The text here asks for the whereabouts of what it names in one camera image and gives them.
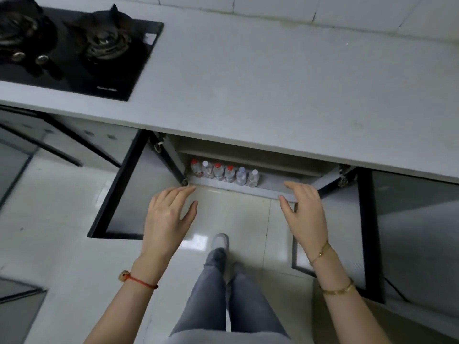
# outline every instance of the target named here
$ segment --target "silver knob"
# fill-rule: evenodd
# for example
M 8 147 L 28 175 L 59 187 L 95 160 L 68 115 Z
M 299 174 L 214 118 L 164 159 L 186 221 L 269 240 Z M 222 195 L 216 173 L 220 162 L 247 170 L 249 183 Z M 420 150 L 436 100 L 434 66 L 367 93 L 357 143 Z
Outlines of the silver knob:
M 13 60 L 15 63 L 19 63 L 26 57 L 26 53 L 24 52 L 16 52 L 11 56 L 11 60 Z
M 49 57 L 47 55 L 39 55 L 38 57 L 35 58 L 35 63 L 37 65 L 44 65 L 48 62 Z

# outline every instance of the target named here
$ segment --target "clear plastic bottle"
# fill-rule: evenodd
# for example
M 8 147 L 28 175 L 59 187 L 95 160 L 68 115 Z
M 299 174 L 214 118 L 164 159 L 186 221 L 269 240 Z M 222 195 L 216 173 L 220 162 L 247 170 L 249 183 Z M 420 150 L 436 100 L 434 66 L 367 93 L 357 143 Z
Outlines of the clear plastic bottle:
M 204 171 L 204 176 L 208 178 L 214 178 L 214 174 L 212 172 L 213 165 L 208 161 L 202 162 L 202 171 Z
M 258 185 L 258 181 L 260 180 L 260 174 L 258 173 L 258 170 L 255 169 L 251 173 L 249 173 L 249 186 L 250 187 L 256 187 Z
M 196 159 L 191 160 L 191 170 L 196 177 L 203 177 L 202 165 Z
M 217 180 L 221 181 L 224 178 L 224 172 L 225 168 L 222 167 L 220 163 L 215 163 L 213 166 L 213 174 Z
M 244 186 L 247 180 L 247 173 L 244 167 L 240 167 L 236 173 L 236 182 L 239 186 Z
M 234 167 L 232 165 L 228 165 L 225 169 L 226 182 L 233 182 L 235 174 L 236 174 L 236 170 L 234 170 Z

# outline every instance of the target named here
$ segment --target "gas stove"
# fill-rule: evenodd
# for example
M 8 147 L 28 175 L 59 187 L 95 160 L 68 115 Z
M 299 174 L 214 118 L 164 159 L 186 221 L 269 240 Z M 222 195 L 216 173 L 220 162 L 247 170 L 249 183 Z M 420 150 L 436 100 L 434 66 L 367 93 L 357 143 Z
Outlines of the gas stove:
M 0 1 L 0 81 L 128 101 L 164 24 Z

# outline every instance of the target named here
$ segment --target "gold bracelet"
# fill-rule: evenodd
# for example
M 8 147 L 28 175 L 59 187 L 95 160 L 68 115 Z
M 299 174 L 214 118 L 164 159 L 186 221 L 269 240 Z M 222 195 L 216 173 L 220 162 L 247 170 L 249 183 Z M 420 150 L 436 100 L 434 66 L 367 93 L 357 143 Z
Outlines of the gold bracelet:
M 329 244 L 328 240 L 325 242 L 325 245 L 321 248 L 320 252 L 318 253 L 318 256 L 314 258 L 312 261 L 309 262 L 309 265 L 312 266 L 315 261 L 317 261 L 320 257 L 324 255 L 324 253 L 331 248 L 331 245 Z
M 338 291 L 327 291 L 327 290 L 324 290 L 324 289 L 322 289 L 322 288 L 321 288 L 321 289 L 322 289 L 323 294 L 325 294 L 325 295 L 336 296 L 336 295 L 343 295 L 343 294 L 349 292 L 349 291 L 352 289 L 353 286 L 354 286 L 354 282 L 353 282 L 353 280 L 351 279 L 351 283 L 350 283 L 347 287 L 345 287 L 345 288 L 343 288 L 343 289 L 341 289 L 341 290 L 338 290 Z

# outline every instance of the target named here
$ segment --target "countertop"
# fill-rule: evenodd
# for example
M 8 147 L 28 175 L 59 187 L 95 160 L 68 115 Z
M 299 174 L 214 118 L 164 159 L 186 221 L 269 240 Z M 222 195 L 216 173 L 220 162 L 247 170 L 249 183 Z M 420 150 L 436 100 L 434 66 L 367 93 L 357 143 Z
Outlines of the countertop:
M 116 5 L 165 24 L 129 102 L 0 81 L 0 103 L 459 182 L 457 45 Z

